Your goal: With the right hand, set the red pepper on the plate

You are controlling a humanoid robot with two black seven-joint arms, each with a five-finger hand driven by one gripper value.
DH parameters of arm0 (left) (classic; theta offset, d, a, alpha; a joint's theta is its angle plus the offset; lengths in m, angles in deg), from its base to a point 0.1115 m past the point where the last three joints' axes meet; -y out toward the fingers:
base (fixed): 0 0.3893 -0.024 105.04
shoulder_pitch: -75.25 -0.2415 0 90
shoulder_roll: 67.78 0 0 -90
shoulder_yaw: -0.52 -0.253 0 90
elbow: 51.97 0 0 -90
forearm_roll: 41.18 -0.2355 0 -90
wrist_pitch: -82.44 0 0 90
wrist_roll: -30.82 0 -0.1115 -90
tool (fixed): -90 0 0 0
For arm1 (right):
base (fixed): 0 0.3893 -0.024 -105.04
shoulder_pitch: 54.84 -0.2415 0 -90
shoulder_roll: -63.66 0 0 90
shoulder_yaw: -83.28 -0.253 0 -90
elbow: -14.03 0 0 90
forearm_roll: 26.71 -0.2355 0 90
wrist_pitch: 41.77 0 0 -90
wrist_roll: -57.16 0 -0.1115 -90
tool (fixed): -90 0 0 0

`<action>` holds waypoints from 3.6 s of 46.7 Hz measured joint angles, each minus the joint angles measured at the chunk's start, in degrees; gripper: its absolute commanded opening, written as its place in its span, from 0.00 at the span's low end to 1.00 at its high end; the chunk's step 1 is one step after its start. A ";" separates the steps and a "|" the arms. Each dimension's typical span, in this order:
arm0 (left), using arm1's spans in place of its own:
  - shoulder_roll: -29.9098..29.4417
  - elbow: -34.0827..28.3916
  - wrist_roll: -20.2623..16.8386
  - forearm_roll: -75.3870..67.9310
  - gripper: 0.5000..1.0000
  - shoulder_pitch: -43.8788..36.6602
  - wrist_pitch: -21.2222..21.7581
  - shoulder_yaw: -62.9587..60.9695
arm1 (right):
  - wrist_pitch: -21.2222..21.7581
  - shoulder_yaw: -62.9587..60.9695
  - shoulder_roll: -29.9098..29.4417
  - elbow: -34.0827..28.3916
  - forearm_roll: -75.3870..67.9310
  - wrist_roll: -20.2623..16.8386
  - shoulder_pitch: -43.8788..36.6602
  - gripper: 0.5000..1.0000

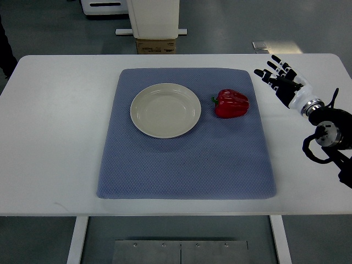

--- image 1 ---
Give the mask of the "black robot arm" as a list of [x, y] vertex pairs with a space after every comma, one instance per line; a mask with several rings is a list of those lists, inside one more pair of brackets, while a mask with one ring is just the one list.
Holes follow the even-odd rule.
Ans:
[[[306, 157], [319, 164], [333, 162], [339, 169], [339, 181], [351, 187], [351, 158], [342, 153], [351, 149], [351, 114], [334, 107], [339, 89], [336, 89], [327, 106], [313, 110], [309, 122], [316, 126], [315, 132], [308, 136], [302, 145]], [[321, 150], [328, 156], [320, 159], [310, 150], [310, 142], [316, 141]]]

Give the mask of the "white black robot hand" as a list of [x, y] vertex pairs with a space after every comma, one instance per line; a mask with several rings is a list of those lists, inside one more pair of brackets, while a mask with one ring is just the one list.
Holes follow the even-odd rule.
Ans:
[[308, 117], [314, 110], [324, 107], [324, 102], [313, 94], [308, 80], [287, 62], [275, 55], [267, 61], [269, 69], [255, 69], [254, 73], [273, 91], [289, 109]]

